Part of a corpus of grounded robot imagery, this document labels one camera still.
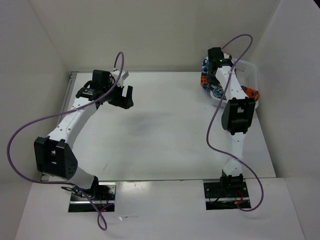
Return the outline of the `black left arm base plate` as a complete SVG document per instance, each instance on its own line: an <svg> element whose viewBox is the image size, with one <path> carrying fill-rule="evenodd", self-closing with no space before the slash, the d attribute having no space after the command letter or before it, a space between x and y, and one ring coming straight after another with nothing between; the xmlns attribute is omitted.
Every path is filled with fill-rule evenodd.
<svg viewBox="0 0 320 240"><path fill-rule="evenodd" d="M99 182L100 192L96 196L92 196L89 193L87 195L92 200L98 210L102 212L114 212L115 211L115 198L117 183L116 182ZM69 213L88 213L95 212L96 210L84 196L83 193L77 189L70 187L61 187L62 189L71 192L68 212Z"/></svg>

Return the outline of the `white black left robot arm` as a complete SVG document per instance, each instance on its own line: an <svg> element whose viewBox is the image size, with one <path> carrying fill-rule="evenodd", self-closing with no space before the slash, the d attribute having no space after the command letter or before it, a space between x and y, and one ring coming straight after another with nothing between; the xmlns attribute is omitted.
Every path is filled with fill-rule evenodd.
<svg viewBox="0 0 320 240"><path fill-rule="evenodd" d="M34 141L39 172L78 186L89 200L94 200L101 194L98 178L79 167L73 145L87 121L105 102L123 109L134 105L132 86L128 86L125 96L122 95L123 83L128 76L126 70L93 71L92 79L77 92L71 113L66 114L46 137L38 137Z"/></svg>

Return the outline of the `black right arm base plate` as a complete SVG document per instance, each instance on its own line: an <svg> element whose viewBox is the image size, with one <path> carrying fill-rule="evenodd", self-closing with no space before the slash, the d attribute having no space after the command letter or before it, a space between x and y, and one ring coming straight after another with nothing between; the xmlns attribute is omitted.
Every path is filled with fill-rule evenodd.
<svg viewBox="0 0 320 240"><path fill-rule="evenodd" d="M232 210L237 205L242 209L251 209L247 184L244 181L241 186L227 188L218 180L203 182L206 210Z"/></svg>

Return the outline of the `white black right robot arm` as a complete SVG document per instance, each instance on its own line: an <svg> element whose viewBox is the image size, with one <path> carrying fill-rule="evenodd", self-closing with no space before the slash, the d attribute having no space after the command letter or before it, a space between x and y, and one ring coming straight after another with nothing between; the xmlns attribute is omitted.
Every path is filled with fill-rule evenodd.
<svg viewBox="0 0 320 240"><path fill-rule="evenodd" d="M220 47L210 48L207 53L209 62L207 79L209 83L219 84L222 87L221 99L226 99L221 125L228 132L230 150L226 153L229 159L222 169L217 198L228 198L243 186L244 177L240 160L243 155L244 139L252 124L256 101L244 92L232 60Z"/></svg>

